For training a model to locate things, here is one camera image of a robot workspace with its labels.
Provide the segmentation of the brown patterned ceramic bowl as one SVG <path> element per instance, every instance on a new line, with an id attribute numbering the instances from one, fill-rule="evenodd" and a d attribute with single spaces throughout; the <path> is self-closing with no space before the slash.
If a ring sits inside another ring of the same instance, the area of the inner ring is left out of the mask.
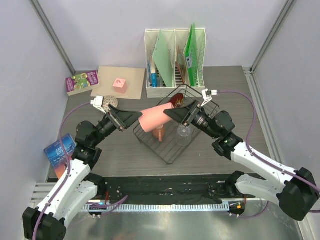
<path id="1" fill-rule="evenodd" d="M 103 97 L 102 109 L 105 112 L 108 112 L 110 110 L 110 106 L 112 106 L 113 108 L 117 108 L 118 105 L 119 105 L 119 102 L 115 96 L 106 95 Z"/>

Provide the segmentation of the pink plastic tumbler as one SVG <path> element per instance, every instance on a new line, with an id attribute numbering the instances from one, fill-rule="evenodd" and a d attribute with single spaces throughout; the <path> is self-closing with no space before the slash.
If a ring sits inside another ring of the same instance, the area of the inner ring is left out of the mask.
<path id="1" fill-rule="evenodd" d="M 171 110 L 174 105 L 169 102 L 152 108 L 142 110 L 142 116 L 139 118 L 139 124 L 144 132 L 149 133 L 154 129 L 170 122 L 172 119 L 164 113 L 165 110 Z"/>

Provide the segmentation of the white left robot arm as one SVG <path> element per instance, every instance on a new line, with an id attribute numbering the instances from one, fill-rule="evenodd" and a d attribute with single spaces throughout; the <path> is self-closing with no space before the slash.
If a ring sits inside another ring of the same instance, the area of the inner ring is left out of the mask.
<path id="1" fill-rule="evenodd" d="M 98 145 L 114 131 L 131 127 L 142 115 L 140 111 L 110 106 L 97 125 L 89 121 L 78 124 L 76 148 L 72 156 L 65 155 L 62 177 L 37 207 L 28 207 L 22 215 L 27 240 L 64 239 L 70 223 L 87 202 L 106 195 L 105 179 L 92 173 L 102 153 Z"/>

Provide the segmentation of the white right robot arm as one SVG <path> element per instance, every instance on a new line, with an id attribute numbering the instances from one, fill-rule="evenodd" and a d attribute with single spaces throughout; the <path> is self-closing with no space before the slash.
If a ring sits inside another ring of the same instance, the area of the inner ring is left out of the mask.
<path id="1" fill-rule="evenodd" d="M 166 109 L 164 113 L 181 125 L 195 126 L 215 140 L 212 147 L 218 155 L 260 176 L 254 178 L 243 172 L 234 172 L 225 186 L 230 197 L 244 194 L 262 198 L 278 205 L 296 221 L 302 221 L 320 199 L 320 189 L 308 169 L 296 170 L 256 151 L 233 133 L 235 124 L 227 111 L 210 117 L 195 100 L 185 107 Z"/>

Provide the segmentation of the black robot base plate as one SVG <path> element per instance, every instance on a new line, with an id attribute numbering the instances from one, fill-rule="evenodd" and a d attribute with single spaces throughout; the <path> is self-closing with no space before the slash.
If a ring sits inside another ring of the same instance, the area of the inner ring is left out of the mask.
<path id="1" fill-rule="evenodd" d="M 103 177 L 90 173 L 85 179 L 97 185 L 96 199 L 112 204 L 124 199 L 127 205 L 202 205 L 244 198 L 227 183 L 229 177 L 230 174 Z"/>

